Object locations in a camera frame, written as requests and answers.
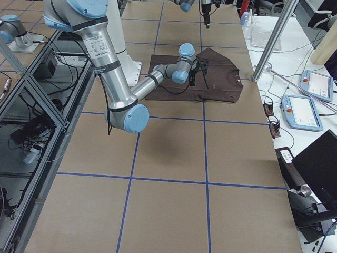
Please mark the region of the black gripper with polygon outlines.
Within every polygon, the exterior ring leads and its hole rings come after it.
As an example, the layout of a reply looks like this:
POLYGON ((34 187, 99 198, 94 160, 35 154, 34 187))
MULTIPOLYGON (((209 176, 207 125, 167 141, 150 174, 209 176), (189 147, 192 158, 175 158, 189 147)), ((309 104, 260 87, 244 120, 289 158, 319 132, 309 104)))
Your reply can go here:
POLYGON ((189 86, 195 86, 196 74, 201 70, 199 61, 195 61, 189 71, 189 86))
POLYGON ((201 11, 204 19, 204 25, 206 26, 206 28, 210 28, 211 4, 201 4, 201 11))

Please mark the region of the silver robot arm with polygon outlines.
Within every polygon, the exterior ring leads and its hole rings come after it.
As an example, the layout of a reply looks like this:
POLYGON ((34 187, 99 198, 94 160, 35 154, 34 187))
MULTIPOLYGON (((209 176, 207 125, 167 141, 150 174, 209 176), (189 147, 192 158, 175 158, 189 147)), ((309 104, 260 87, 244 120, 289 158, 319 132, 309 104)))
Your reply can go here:
POLYGON ((196 64, 195 49, 184 43, 175 64, 157 65, 141 82, 129 87, 108 34, 108 1, 44 1, 45 24, 81 37, 96 75, 101 79, 111 102, 106 119, 117 129, 129 133, 143 131, 149 111, 139 103, 166 79, 183 84, 196 64))
MULTIPOLYGON (((180 7, 183 12, 189 12, 195 0, 172 0, 172 2, 180 7)), ((220 8, 221 1, 201 0, 198 1, 199 14, 203 17, 206 29, 210 28, 211 15, 220 8)))

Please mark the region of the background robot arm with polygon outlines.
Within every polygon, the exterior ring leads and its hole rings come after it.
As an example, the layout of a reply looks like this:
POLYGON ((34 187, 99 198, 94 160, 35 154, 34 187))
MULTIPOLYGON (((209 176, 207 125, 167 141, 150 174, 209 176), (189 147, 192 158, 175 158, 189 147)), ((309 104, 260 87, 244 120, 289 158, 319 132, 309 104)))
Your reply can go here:
POLYGON ((8 14, 1 17, 1 39, 9 49, 16 53, 33 53, 39 46, 24 27, 17 15, 8 14))

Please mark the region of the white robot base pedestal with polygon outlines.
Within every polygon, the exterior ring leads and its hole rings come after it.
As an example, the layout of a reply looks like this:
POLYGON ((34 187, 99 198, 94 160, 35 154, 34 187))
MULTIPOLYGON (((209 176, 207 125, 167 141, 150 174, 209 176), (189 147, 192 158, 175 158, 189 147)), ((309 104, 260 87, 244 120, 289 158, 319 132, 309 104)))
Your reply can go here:
POLYGON ((117 0, 108 0, 106 16, 107 31, 129 86, 135 86, 140 78, 142 62, 133 61, 125 44, 117 0))

